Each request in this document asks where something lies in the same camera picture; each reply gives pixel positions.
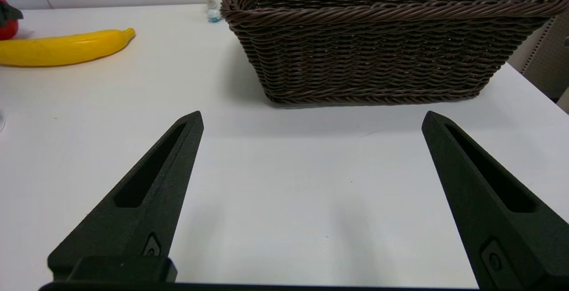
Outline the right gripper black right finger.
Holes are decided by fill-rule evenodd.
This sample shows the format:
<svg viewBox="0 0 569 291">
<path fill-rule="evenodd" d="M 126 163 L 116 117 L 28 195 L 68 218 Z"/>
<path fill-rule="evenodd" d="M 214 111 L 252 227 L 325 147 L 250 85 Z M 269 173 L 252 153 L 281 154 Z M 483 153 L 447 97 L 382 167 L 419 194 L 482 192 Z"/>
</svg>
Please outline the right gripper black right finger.
<svg viewBox="0 0 569 291">
<path fill-rule="evenodd" d="M 569 227 L 451 119 L 421 125 L 482 290 L 566 290 Z"/>
</svg>

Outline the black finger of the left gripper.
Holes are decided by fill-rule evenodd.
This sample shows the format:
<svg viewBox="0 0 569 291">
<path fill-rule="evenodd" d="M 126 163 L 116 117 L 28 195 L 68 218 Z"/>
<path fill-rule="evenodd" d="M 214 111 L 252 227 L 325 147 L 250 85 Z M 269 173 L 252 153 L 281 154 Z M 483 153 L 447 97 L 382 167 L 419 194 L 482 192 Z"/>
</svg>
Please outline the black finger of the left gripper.
<svg viewBox="0 0 569 291">
<path fill-rule="evenodd" d="M 0 27 L 6 27 L 9 21 L 17 21 L 23 19 L 23 13 L 9 5 L 8 3 L 0 4 Z"/>
</svg>

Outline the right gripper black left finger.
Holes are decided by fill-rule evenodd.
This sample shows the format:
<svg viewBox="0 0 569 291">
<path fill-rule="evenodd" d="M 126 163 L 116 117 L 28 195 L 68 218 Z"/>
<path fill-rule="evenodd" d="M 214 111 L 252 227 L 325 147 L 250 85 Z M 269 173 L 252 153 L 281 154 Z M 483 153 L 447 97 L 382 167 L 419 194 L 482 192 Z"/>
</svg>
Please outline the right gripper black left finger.
<svg viewBox="0 0 569 291">
<path fill-rule="evenodd" d="M 173 282 L 169 251 L 204 130 L 179 118 L 48 256 L 55 282 Z"/>
</svg>

